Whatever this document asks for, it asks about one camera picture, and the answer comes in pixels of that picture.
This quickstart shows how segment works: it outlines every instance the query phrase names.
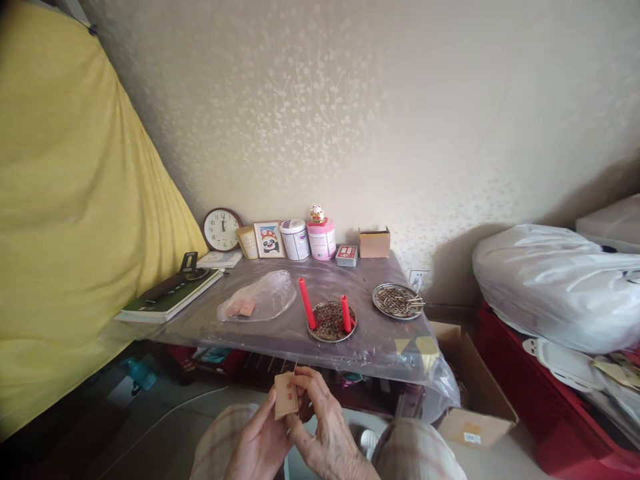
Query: wallpaper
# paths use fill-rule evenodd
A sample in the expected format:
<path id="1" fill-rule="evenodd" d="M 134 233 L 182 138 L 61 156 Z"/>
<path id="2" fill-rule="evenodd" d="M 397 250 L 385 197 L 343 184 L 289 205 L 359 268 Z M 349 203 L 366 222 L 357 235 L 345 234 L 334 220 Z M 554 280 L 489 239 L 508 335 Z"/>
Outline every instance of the wallpaper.
<path id="1" fill-rule="evenodd" d="M 634 0 L 84 0 L 192 212 L 388 225 L 430 301 L 471 252 L 640 191 Z"/>

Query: panda picture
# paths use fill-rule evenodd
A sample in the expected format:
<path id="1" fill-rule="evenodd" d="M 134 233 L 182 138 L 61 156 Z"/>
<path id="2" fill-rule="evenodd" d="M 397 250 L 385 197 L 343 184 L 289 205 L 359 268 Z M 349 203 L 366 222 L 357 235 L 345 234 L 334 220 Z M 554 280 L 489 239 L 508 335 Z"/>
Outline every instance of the panda picture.
<path id="1" fill-rule="evenodd" d="M 282 237 L 278 225 L 274 223 L 255 224 L 255 236 L 258 240 L 258 254 L 260 257 L 283 258 L 284 249 L 281 246 Z"/>

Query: plaid pants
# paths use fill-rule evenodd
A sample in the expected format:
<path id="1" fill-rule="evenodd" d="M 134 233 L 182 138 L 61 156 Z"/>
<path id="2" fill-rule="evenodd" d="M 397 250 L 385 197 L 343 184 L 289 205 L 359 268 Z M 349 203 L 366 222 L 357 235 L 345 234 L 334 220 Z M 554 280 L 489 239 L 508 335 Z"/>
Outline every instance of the plaid pants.
<path id="1" fill-rule="evenodd" d="M 191 480 L 224 478 L 240 432 L 257 409 L 232 405 L 216 418 L 195 449 Z M 440 434 L 416 419 L 391 422 L 371 462 L 382 480 L 467 480 Z"/>

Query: white plastic bag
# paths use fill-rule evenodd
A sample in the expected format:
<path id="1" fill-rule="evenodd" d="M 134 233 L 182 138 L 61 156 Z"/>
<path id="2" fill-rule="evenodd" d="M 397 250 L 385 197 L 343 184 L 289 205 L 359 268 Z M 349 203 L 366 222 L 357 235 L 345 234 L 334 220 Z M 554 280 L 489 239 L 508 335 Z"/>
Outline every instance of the white plastic bag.
<path id="1" fill-rule="evenodd" d="M 640 254 L 640 194 L 582 217 L 575 229 L 598 245 Z"/>
<path id="2" fill-rule="evenodd" d="M 255 322 L 276 318 L 289 308 L 296 292 L 291 275 L 286 270 L 269 272 L 254 283 L 236 291 L 231 298 L 217 308 L 220 321 Z M 246 303 L 255 302 L 251 316 L 238 315 L 237 311 Z"/>
<path id="3" fill-rule="evenodd" d="M 608 353 L 640 341 L 640 255 L 604 253 L 568 229 L 518 225 L 473 252 L 496 314 L 558 345 Z"/>

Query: yellow blanket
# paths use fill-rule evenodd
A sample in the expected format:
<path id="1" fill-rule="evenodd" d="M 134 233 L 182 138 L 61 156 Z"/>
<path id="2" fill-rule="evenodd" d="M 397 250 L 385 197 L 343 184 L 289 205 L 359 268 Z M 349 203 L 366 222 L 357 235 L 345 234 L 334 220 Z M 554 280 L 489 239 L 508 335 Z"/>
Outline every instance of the yellow blanket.
<path id="1" fill-rule="evenodd" d="M 95 37 L 18 3 L 0 23 L 0 439 L 126 346 L 103 326 L 206 250 Z"/>

